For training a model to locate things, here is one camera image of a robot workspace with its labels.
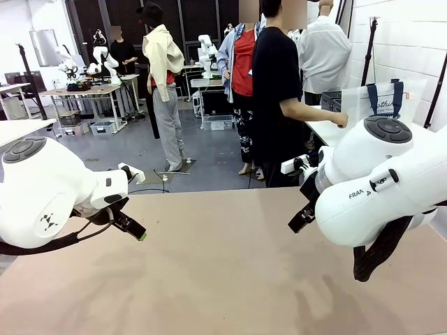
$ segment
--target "gray pants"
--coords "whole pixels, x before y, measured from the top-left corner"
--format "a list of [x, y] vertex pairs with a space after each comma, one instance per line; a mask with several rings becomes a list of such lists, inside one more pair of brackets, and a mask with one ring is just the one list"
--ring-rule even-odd
[[165, 151], [166, 159], [170, 164], [170, 170], [182, 168], [182, 153], [184, 150], [182, 124], [179, 119], [177, 106], [177, 92], [175, 84], [168, 85], [169, 101], [161, 100], [157, 88], [153, 92], [154, 113], [159, 126], [161, 145]]

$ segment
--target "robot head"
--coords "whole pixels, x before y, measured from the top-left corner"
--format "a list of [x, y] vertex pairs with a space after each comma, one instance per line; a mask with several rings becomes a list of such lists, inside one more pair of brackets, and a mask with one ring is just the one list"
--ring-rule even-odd
[[93, 45], [95, 47], [100, 47], [107, 44], [107, 40], [105, 39], [103, 32], [100, 29], [96, 30], [93, 39], [94, 39]]

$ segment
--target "bag strap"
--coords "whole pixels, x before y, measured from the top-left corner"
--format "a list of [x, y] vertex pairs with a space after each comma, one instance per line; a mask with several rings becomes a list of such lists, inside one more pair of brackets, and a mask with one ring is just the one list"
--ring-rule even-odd
[[[400, 110], [402, 109], [402, 99], [404, 95], [404, 83], [399, 79], [392, 79], [391, 84], [394, 84], [394, 97], [393, 97], [393, 119], [395, 119]], [[371, 108], [374, 112], [374, 115], [377, 115], [377, 105], [379, 104], [379, 96], [377, 94], [377, 86], [376, 84], [368, 84], [366, 85], [369, 95], [369, 101], [371, 103]]]
[[369, 101], [374, 115], [377, 115], [377, 105], [379, 104], [379, 97], [377, 95], [377, 86], [375, 84], [366, 85], [368, 89]]

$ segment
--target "patterned pants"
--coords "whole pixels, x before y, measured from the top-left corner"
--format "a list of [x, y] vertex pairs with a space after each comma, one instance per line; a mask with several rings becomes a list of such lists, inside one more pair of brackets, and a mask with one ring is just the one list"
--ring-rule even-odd
[[253, 127], [253, 97], [241, 96], [233, 91], [233, 110], [240, 139], [242, 162], [250, 164], [253, 160], [251, 152], [251, 131]]

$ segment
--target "white brick wall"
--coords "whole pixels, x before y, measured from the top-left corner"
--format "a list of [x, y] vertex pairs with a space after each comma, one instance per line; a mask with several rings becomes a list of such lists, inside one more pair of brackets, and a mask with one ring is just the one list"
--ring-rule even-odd
[[[308, 18], [315, 20], [318, 4], [309, 3]], [[351, 0], [340, 26], [347, 33]], [[350, 40], [353, 51], [347, 70], [348, 87], [360, 85], [369, 40], [369, 18], [379, 17], [374, 39], [376, 81], [392, 78], [426, 79], [427, 87], [418, 106], [415, 122], [423, 124], [433, 99], [447, 50], [447, 1], [443, 0], [354, 0]], [[368, 72], [374, 82], [374, 67]], [[447, 83], [434, 112], [432, 130], [447, 124]]]

